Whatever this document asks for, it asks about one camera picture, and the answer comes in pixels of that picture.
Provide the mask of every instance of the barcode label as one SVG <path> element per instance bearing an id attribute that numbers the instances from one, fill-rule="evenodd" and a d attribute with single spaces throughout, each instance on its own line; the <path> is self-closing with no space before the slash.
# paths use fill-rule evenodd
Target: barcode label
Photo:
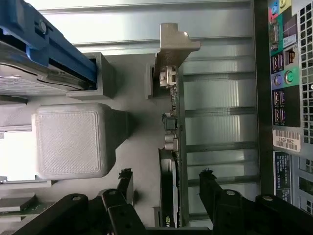
<path id="1" fill-rule="evenodd" d="M 300 152 L 300 135 L 299 133 L 292 131 L 273 130 L 273 145 L 295 152 Z"/>
<path id="2" fill-rule="evenodd" d="M 295 132 L 291 132 L 291 131 L 275 130 L 275 133 L 276 133 L 276 136 L 279 136 L 279 137 L 289 138 L 289 139 L 293 139 L 293 140 L 299 140 L 300 139 L 299 133 L 295 133 Z"/>
<path id="3" fill-rule="evenodd" d="M 283 147 L 283 148 L 288 148 L 288 149 L 292 149 L 294 151 L 297 151 L 297 145 L 292 144 L 292 143 L 284 143 L 284 142 L 280 142 L 280 141 L 276 141 L 277 146 L 279 147 Z"/>

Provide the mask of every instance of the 3d-printed part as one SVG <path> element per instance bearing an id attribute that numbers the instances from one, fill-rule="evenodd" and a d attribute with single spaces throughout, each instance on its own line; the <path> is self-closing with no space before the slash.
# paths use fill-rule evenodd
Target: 3d-printed part
<path id="1" fill-rule="evenodd" d="M 39 177 L 99 178 L 115 164 L 128 137 L 128 113 L 99 103 L 45 105 L 32 117 Z"/>

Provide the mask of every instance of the usb port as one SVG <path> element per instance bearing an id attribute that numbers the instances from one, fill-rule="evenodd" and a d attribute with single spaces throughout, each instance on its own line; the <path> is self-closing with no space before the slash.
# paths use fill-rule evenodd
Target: usb port
<path id="1" fill-rule="evenodd" d="M 280 123 L 280 110 L 274 109 L 274 120 L 275 123 Z"/>
<path id="2" fill-rule="evenodd" d="M 273 92 L 274 105 L 280 104 L 280 95 L 278 91 Z"/>
<path id="3" fill-rule="evenodd" d="M 272 57 L 271 66 L 272 66 L 272 72 L 276 72 L 278 70 L 279 67 L 278 67 L 278 56 L 277 55 Z"/>
<path id="4" fill-rule="evenodd" d="M 284 109 L 280 109 L 280 121 L 281 123 L 286 121 L 286 112 Z"/>
<path id="5" fill-rule="evenodd" d="M 285 92 L 284 91 L 279 91 L 279 98 L 280 98 L 280 104 L 284 105 L 285 104 Z"/>
<path id="6" fill-rule="evenodd" d="M 281 53 L 281 54 L 278 55 L 278 69 L 282 70 L 283 66 L 284 66 L 284 56 Z"/>

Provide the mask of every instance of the metal chassis wall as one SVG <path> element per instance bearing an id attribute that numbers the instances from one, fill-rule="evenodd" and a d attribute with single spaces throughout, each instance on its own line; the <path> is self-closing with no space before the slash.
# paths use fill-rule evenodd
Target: metal chassis wall
<path id="1" fill-rule="evenodd" d="M 254 1 L 260 193 L 274 193 L 268 1 Z"/>

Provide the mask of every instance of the white label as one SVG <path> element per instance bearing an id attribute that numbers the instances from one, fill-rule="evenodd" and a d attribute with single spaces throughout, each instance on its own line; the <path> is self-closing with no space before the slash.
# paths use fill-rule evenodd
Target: white label
<path id="1" fill-rule="evenodd" d="M 297 41 L 297 36 L 295 34 L 284 38 L 283 40 L 284 48 L 296 43 L 296 41 Z"/>
<path id="2" fill-rule="evenodd" d="M 300 152 L 300 134 L 292 131 L 273 130 L 273 145 L 295 152 Z"/>

